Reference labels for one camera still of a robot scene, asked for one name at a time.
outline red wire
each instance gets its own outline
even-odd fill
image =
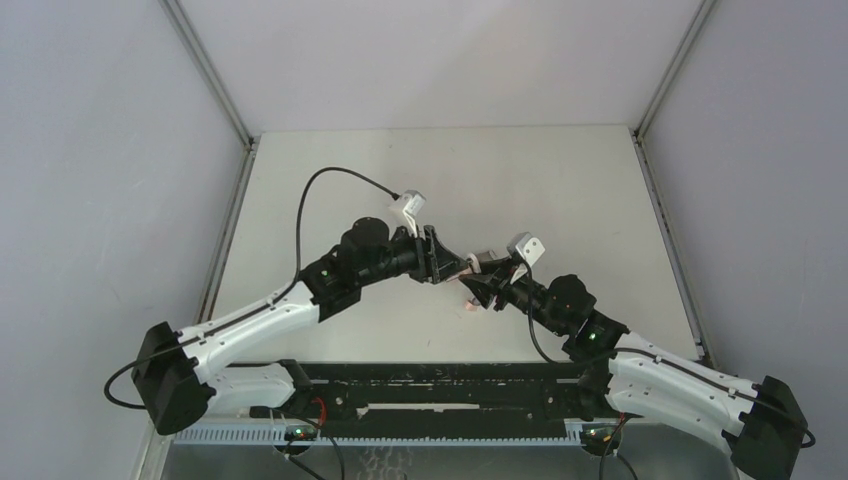
[[[324,400],[321,397],[313,398],[312,403],[317,403],[321,405],[321,417],[318,419],[318,426],[323,427],[324,422],[327,421],[327,405],[324,403]]]

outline metal frame edge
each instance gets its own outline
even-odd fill
[[[185,8],[183,8],[182,2],[180,0],[159,0],[159,4],[171,21],[171,25],[183,42],[183,46],[194,62],[195,67],[197,67],[198,72],[203,77],[204,82],[206,82],[206,86],[209,87],[210,93],[215,97],[215,101],[227,116],[239,140],[246,148],[250,147],[253,141],[250,131],[244,120],[242,120],[241,115],[239,115],[235,103],[230,97],[229,92],[227,92],[224,82],[221,80],[221,76],[215,69],[212,60],[209,58],[203,42],[200,41],[200,37],[197,35],[197,31],[191,23]]]
[[[165,471],[165,460],[173,443],[173,436],[163,437],[156,433],[152,422],[147,422],[143,448],[139,453],[131,480],[159,480]]]
[[[195,323],[205,322],[212,318],[215,302],[218,299],[218,290],[221,288],[221,281],[224,277],[224,268],[227,265],[227,256],[230,253],[230,247],[233,245],[236,225],[241,215],[244,196],[247,194],[247,184],[250,181],[250,174],[253,171],[253,163],[256,160],[258,147],[259,142],[254,141],[251,148],[246,150],[242,156],[241,169],[233,186],[233,193],[230,195],[224,224],[218,236],[218,243],[215,247],[215,253],[212,256],[209,272],[206,274],[206,286],[200,300],[200,308],[195,317]]]
[[[632,138],[633,148],[636,150],[636,156],[639,159],[639,167],[642,169],[642,176],[645,179],[645,186],[648,188],[648,196],[651,198],[651,205],[654,207],[654,215],[657,217],[660,234],[662,235],[666,252],[668,252],[668,259],[671,263],[674,280],[677,283],[680,298],[683,301],[683,310],[686,312],[686,318],[689,320],[689,328],[692,329],[692,335],[695,338],[695,343],[699,350],[698,354],[709,366],[718,368],[715,358],[712,356],[712,343],[701,322],[700,308],[690,287],[690,282],[687,279],[680,248],[678,247],[678,242],[675,240],[676,235],[673,233],[668,214],[663,207],[662,193],[657,186],[656,177],[648,160],[648,154],[645,151],[643,142],[635,134],[633,134]]]
[[[651,101],[648,103],[648,107],[645,109],[645,113],[642,114],[642,118],[639,120],[639,125],[636,127],[635,136],[639,142],[641,142],[648,133],[648,129],[651,127],[651,124],[662,106],[666,95],[671,90],[671,87],[677,79],[677,75],[680,73],[684,63],[692,53],[692,47],[694,46],[695,41],[700,36],[704,29],[704,25],[710,18],[710,15],[715,11],[715,7],[718,3],[719,0],[702,0],[701,4],[698,6],[698,10],[695,11],[695,15],[692,17],[692,20],[689,22],[689,26],[686,28],[686,33],[683,34],[683,38],[677,45],[677,49],[674,51],[674,56],[672,56],[671,62],[669,62],[665,72],[663,72],[662,79],[660,80],[659,85],[657,85],[656,90],[654,90]]]

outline white table surface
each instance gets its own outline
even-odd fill
[[[249,180],[214,315],[255,301],[294,270],[297,202],[329,165],[360,171],[397,192],[427,197],[419,221],[458,254],[503,253],[519,232],[546,246],[536,280],[577,274],[596,308],[657,345],[697,358],[630,134],[624,126],[456,128],[266,133]],[[364,216],[396,223],[390,197],[341,173],[322,175],[304,210],[304,265]],[[526,317],[464,309],[459,282],[403,276],[317,327],[268,338],[243,360],[328,362],[540,361]],[[537,327],[556,359],[563,339]]]

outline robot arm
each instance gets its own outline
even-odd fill
[[[309,382],[296,363],[226,367],[266,338],[316,325],[354,305],[365,286],[404,274],[435,284],[465,270],[467,260],[445,248],[433,227],[415,223],[423,201],[414,191],[397,200],[392,211],[412,230],[399,227],[391,238],[383,221],[357,220],[338,245],[298,273],[293,286],[199,325],[173,331],[163,322],[148,330],[132,380],[157,432],[176,433],[206,413],[281,406]]]
[[[807,421],[786,384],[772,377],[757,384],[662,350],[595,310],[595,297],[575,275],[548,288],[527,276],[515,280],[536,258],[513,248],[507,258],[472,262],[474,272],[461,281],[484,307],[512,305],[568,337],[563,350],[588,367],[578,382],[586,420],[612,407],[701,438],[753,478],[789,478],[799,449],[813,441],[802,443]]]

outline black cable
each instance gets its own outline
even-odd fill
[[[639,354],[639,355],[643,355],[643,356],[645,356],[645,357],[648,357],[648,358],[650,358],[650,359],[651,359],[651,360],[653,360],[653,361],[656,361],[656,360],[657,360],[657,355],[655,355],[655,354],[653,354],[653,353],[651,353],[651,352],[646,352],[646,351],[644,351],[644,350],[640,350],[640,349],[638,349],[638,348],[621,347],[621,348],[616,348],[615,350],[616,350],[617,352],[622,352],[622,353],[636,353],[636,354]],[[667,360],[667,359],[665,359],[665,358],[660,358],[660,363],[664,363],[664,364],[668,365],[669,367],[671,367],[671,368],[673,368],[673,369],[675,369],[675,370],[677,370],[677,371],[683,372],[683,373],[685,373],[686,375],[689,375],[690,377],[693,377],[693,378],[695,378],[695,379],[697,379],[697,380],[700,380],[701,382],[704,382],[704,383],[706,383],[707,385],[709,385],[709,386],[711,386],[711,387],[713,387],[713,388],[715,388],[715,389],[721,390],[721,391],[723,391],[723,392],[727,393],[728,395],[730,395],[730,387],[727,387],[727,386],[722,385],[722,384],[720,384],[720,383],[718,383],[718,382],[715,382],[715,381],[713,381],[713,380],[710,380],[709,378],[704,377],[703,375],[700,375],[700,374],[698,374],[698,373],[696,373],[696,372],[693,372],[692,370],[689,370],[688,368],[686,368],[686,367],[684,367],[684,366],[682,366],[682,365],[678,365],[678,364],[676,364],[676,363],[674,363],[674,362],[670,362],[670,361],[668,361],[668,360]],[[755,403],[755,404],[757,404],[757,405],[760,405],[760,406],[762,406],[763,408],[766,408],[766,409],[768,409],[768,410],[771,410],[772,412],[776,413],[778,416],[780,416],[780,417],[782,417],[782,418],[784,418],[784,419],[788,420],[788,421],[789,421],[789,423],[791,423],[791,424],[792,424],[795,428],[797,428],[798,430],[800,430],[800,431],[804,432],[804,435],[806,435],[806,436],[810,437],[810,440],[809,440],[808,442],[801,443],[801,448],[810,448],[810,447],[812,447],[812,446],[814,446],[814,445],[816,444],[816,436],[815,436],[815,435],[813,435],[813,432],[811,432],[811,431],[810,431],[807,427],[805,427],[805,426],[804,426],[804,425],[802,425],[800,422],[798,422],[798,420],[797,420],[797,419],[792,418],[791,416],[789,416],[789,414],[788,414],[788,413],[786,413],[786,412],[784,412],[783,410],[781,410],[781,409],[779,409],[779,408],[775,407],[774,405],[771,405],[771,404],[770,404],[770,403],[768,403],[768,402],[764,402],[764,401],[760,400],[759,398],[752,397],[752,396],[750,396],[750,395],[748,395],[748,394],[746,394],[746,393],[743,393],[743,392],[736,391],[736,392],[734,392],[734,393],[733,393],[733,395],[734,395],[734,396],[737,396],[737,397],[739,397],[739,398],[742,398],[742,399],[748,400],[748,401],[749,401],[749,402],[751,402],[751,403]]]
[[[274,305],[279,303],[283,299],[283,297],[288,295],[289,292],[291,292],[292,289],[294,288],[294,286],[297,284],[297,277],[300,276],[300,267],[301,267],[300,225],[301,225],[302,220],[303,220],[303,207],[306,205],[306,196],[309,194],[309,188],[312,187],[312,184],[315,182],[315,180],[319,176],[321,176],[321,174],[327,173],[327,172],[342,172],[342,173],[347,173],[349,175],[353,175],[354,177],[356,177],[360,180],[363,180],[363,181],[377,187],[378,189],[388,193],[389,196],[391,196],[393,200],[397,200],[398,198],[400,198],[400,195],[389,190],[387,187],[375,182],[374,180],[371,180],[370,178],[366,177],[365,175],[362,175],[359,172],[354,172],[353,170],[350,170],[350,169],[347,169],[347,168],[324,167],[324,168],[318,170],[317,172],[313,173],[312,176],[309,177],[309,180],[306,182],[306,186],[303,187],[303,193],[301,193],[301,195],[300,195],[300,202],[298,203],[298,206],[297,206],[297,218],[296,218],[295,227],[294,227],[294,259],[295,259],[294,275],[292,276],[292,281],[291,281],[291,283],[289,283],[289,286],[286,287],[282,292],[280,292],[276,297],[274,297],[271,300],[271,303],[273,303]],[[221,325],[218,325],[217,327],[206,332],[206,335],[207,336],[214,335],[217,332],[224,330],[225,328],[231,327],[231,326],[233,326],[237,323],[241,323],[244,320],[246,320],[246,319],[252,317],[253,315],[256,315],[257,313],[260,313],[263,310],[266,310],[268,308],[271,308],[271,306],[268,305],[267,303],[263,304],[262,306],[257,307],[254,311],[248,312],[248,313],[246,313],[246,314],[244,314],[244,315],[242,315],[238,318],[234,318],[234,319],[230,320],[229,322],[225,322],[225,323],[222,323]]]
[[[335,449],[335,451],[336,451],[336,456],[339,458],[339,468],[340,468],[340,469],[341,469],[341,471],[342,471],[342,480],[344,480],[344,476],[345,476],[345,466],[344,466],[344,455],[342,455],[342,449],[339,447],[339,444],[338,444],[338,443],[336,443],[336,439],[335,439],[335,438],[331,437],[329,434],[327,434],[326,432],[324,432],[324,427],[322,427],[322,426],[318,425],[317,423],[313,422],[312,420],[310,420],[310,419],[308,419],[308,418],[306,418],[306,417],[302,417],[302,416],[300,416],[300,415],[295,415],[295,414],[293,414],[293,413],[291,413],[291,412],[286,412],[286,411],[284,411],[284,410],[280,410],[279,408],[274,408],[273,410],[274,410],[275,412],[279,413],[280,415],[282,415],[283,417],[292,417],[292,418],[295,418],[295,419],[297,419],[297,420],[300,420],[301,422],[305,422],[305,423],[307,423],[307,424],[309,424],[309,425],[312,425],[313,427],[315,427],[315,429],[317,429],[318,431],[320,431],[320,432],[321,432],[321,435],[322,435],[322,436],[327,437],[327,440],[329,440],[329,441],[330,441],[330,443],[332,443],[332,444],[333,444],[333,449]]]
[[[106,383],[103,385],[103,395],[106,397],[106,400],[108,400],[113,405],[117,405],[119,407],[129,408],[131,410],[144,410],[145,409],[144,405],[135,404],[135,403],[128,403],[128,402],[125,402],[123,400],[119,400],[119,399],[115,398],[114,395],[112,395],[112,391],[111,391],[112,390],[112,384],[115,383],[115,380],[117,380],[118,377],[123,375],[124,372],[126,372],[127,370],[133,369],[133,368],[135,368],[135,367],[137,367],[137,366],[139,366],[139,365],[141,365],[145,362],[149,362],[150,360],[153,360],[156,357],[161,357],[162,355],[165,355],[166,353],[171,353],[175,350],[179,350],[179,349],[181,349],[181,348],[183,348],[187,345],[191,345],[192,343],[195,343],[195,342],[198,342],[198,341],[200,341],[200,338],[195,337],[195,338],[192,338],[190,340],[186,340],[185,342],[182,342],[180,344],[174,345],[173,347],[169,347],[169,348],[166,348],[164,350],[160,350],[160,351],[158,351],[158,352],[156,352],[152,355],[149,355],[147,357],[144,357],[142,359],[139,359],[139,360],[136,360],[134,362],[130,362],[130,363],[124,365],[117,372],[113,373],[112,376],[109,377],[109,380],[106,380]]]
[[[533,346],[536,348],[536,351],[539,352],[539,356],[546,362],[557,365],[563,364],[565,362],[557,362],[553,358],[549,357],[548,354],[542,350],[542,346],[539,345],[539,340],[536,339],[535,321],[533,320],[533,269],[530,268],[530,264],[526,259],[522,258],[521,263],[527,268],[527,323],[530,326],[530,340],[533,341]]]
[[[292,456],[289,456],[288,461],[292,462],[296,467],[298,467],[301,470],[303,470],[304,472],[308,473],[309,475],[312,476],[312,478],[314,478],[316,480],[327,480],[324,477],[322,477],[321,475],[318,475],[317,473],[315,473],[315,470],[312,470],[311,468],[307,467],[306,465],[303,464],[303,462],[301,462],[300,460],[298,460],[298,459],[296,459]]]
[[[636,475],[636,470],[633,470],[633,465],[630,465],[630,462],[628,462],[627,459],[624,458],[624,455],[619,453],[616,455],[616,457],[618,457],[618,459],[621,460],[621,463],[623,463],[624,466],[627,467],[628,470],[630,470],[630,475],[633,476],[633,480],[639,480],[639,477]]]
[[[317,172],[313,173],[312,176],[309,177],[309,181],[306,182],[306,186],[303,188],[303,193],[300,196],[300,203],[297,206],[297,222],[295,224],[295,239],[294,239],[294,241],[295,241],[295,243],[294,243],[294,245],[295,245],[294,276],[292,277],[292,281],[291,281],[291,283],[289,283],[289,286],[286,287],[282,291],[282,293],[280,293],[279,295],[277,295],[276,297],[274,297],[272,299],[271,303],[273,303],[274,305],[279,303],[280,300],[283,299],[283,297],[288,295],[288,293],[291,292],[292,289],[294,288],[294,286],[297,284],[297,277],[300,276],[300,266],[301,266],[300,224],[301,224],[301,219],[303,218],[303,206],[306,203],[306,195],[309,193],[309,187],[312,186],[312,183],[315,182],[316,178],[318,178],[321,174],[326,173],[326,172],[342,172],[342,173],[347,173],[349,175],[353,175],[354,177],[356,177],[360,180],[363,180],[363,181],[377,187],[378,189],[388,193],[392,197],[393,200],[397,200],[398,198],[400,198],[400,195],[389,190],[387,187],[375,182],[374,180],[371,180],[370,178],[366,177],[365,175],[362,175],[359,172],[354,172],[353,170],[350,170],[350,169],[347,169],[347,168],[324,167],[324,168],[318,170]],[[224,330],[225,328],[231,327],[231,326],[233,326],[237,323],[241,323],[241,322],[247,320],[248,318],[250,318],[250,317],[252,317],[252,316],[254,316],[258,313],[261,313],[261,312],[263,312],[263,311],[265,311],[269,308],[271,308],[270,305],[268,305],[267,303],[263,303],[261,306],[254,308],[253,310],[245,313],[244,315],[236,317],[236,318],[234,318],[234,319],[232,319],[228,322],[222,323],[221,325],[218,325],[217,327],[210,329],[209,331],[206,332],[205,336],[211,337],[211,336],[215,335],[216,333],[220,332],[221,330]],[[173,352],[174,350],[179,350],[179,349],[181,349],[181,348],[183,348],[187,345],[191,345],[192,343],[195,343],[199,340],[200,340],[200,338],[195,337],[195,338],[192,338],[190,340],[186,340],[185,342],[182,342],[182,343],[175,345],[173,347],[166,348],[165,350],[161,350],[161,351],[156,352],[156,353],[154,353],[150,356],[147,356],[147,357],[142,358],[142,359],[138,359],[134,362],[130,362],[130,363],[124,365],[117,372],[112,374],[112,376],[109,377],[109,380],[106,381],[106,384],[103,385],[103,395],[106,396],[106,400],[108,400],[110,403],[117,405],[119,407],[129,408],[129,409],[132,409],[132,410],[144,410],[145,409],[144,405],[128,403],[128,402],[125,402],[123,400],[119,400],[112,395],[111,389],[112,389],[112,384],[115,382],[115,380],[117,380],[118,377],[120,377],[126,371],[128,371],[132,368],[135,368],[135,367],[137,367],[137,366],[139,366],[139,365],[141,365],[145,362],[149,362],[150,360],[153,360],[154,358],[162,356],[166,353],[170,353],[170,352]]]
[[[603,455],[601,455],[601,464],[598,465],[598,480],[604,480],[604,462],[606,462],[607,455],[609,455],[609,448],[610,446],[612,446],[612,442],[613,440],[615,440],[615,436],[621,432],[621,429],[624,428],[624,424],[627,423],[630,418],[632,417],[627,416],[627,414],[625,414],[625,417],[622,418],[620,422],[618,422],[618,426],[615,427],[615,430],[613,430],[612,435],[610,435],[610,439],[607,442],[607,446],[606,448],[604,448],[604,453]]]

